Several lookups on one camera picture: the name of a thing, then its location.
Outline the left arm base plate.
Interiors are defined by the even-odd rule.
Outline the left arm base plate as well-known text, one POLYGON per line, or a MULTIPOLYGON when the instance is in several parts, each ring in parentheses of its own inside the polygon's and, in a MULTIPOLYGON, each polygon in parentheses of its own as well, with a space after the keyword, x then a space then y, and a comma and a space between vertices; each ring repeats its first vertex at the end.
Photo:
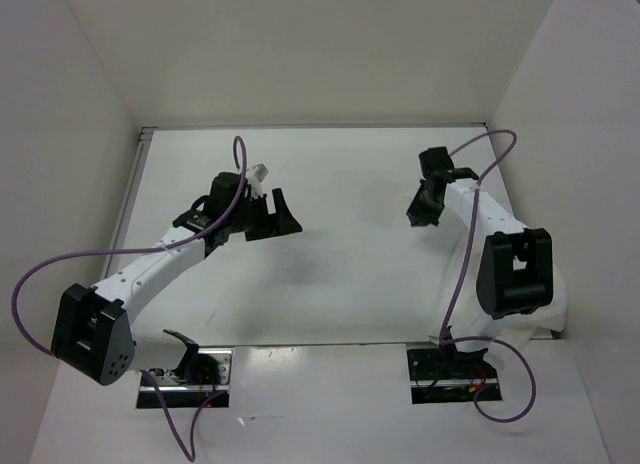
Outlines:
POLYGON ((152 382, 158 386, 169 409, 227 408, 230 398, 231 348, 201 348, 196 364, 180 377, 176 371, 152 368, 151 377, 141 377, 137 409, 160 409, 152 382))

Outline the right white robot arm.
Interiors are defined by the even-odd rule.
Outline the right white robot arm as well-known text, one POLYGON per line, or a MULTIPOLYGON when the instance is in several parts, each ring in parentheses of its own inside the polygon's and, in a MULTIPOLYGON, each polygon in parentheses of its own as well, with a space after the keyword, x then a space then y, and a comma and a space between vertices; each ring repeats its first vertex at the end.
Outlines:
POLYGON ((454 212, 481 246, 471 315, 451 324, 445 311, 438 332, 438 364, 450 377, 462 376, 483 357, 489 342, 552 304, 552 238, 516 219, 480 187, 469 167, 457 168, 445 147, 419 154, 419 188, 406 215, 413 227, 436 226, 441 214, 454 212))

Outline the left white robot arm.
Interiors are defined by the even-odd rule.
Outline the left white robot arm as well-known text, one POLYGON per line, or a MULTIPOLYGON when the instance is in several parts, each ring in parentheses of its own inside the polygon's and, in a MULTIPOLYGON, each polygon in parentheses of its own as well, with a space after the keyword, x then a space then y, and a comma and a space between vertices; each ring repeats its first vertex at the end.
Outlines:
POLYGON ((209 193, 173 221, 152 252, 90 287, 67 288, 60 299, 52 354, 102 386, 128 370, 163 369, 176 383, 192 381, 203 366, 194 340, 170 329, 161 339, 139 338, 132 324, 167 286, 231 235, 256 241, 302 232, 282 190, 263 193, 266 174, 262 164, 246 177, 219 173, 209 193))

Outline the white pleated skirt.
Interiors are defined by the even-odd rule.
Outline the white pleated skirt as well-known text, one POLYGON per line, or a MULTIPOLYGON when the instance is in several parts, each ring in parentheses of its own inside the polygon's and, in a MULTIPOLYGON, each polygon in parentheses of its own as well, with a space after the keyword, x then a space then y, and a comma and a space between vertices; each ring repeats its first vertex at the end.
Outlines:
POLYGON ((453 338, 486 336, 503 339, 520 348, 538 330, 560 332, 565 328, 568 291, 564 275, 556 262, 552 267, 553 296, 550 304, 528 315, 514 314, 496 321, 481 309, 476 296, 479 263, 480 257, 474 255, 449 321, 453 338))

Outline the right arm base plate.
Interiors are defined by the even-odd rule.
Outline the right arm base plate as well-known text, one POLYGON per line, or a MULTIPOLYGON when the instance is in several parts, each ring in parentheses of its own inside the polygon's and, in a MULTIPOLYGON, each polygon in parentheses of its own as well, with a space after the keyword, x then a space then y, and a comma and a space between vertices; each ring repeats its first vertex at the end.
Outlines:
POLYGON ((484 360, 485 353, 460 353, 453 346, 408 347, 412 403, 501 401, 497 371, 484 360))

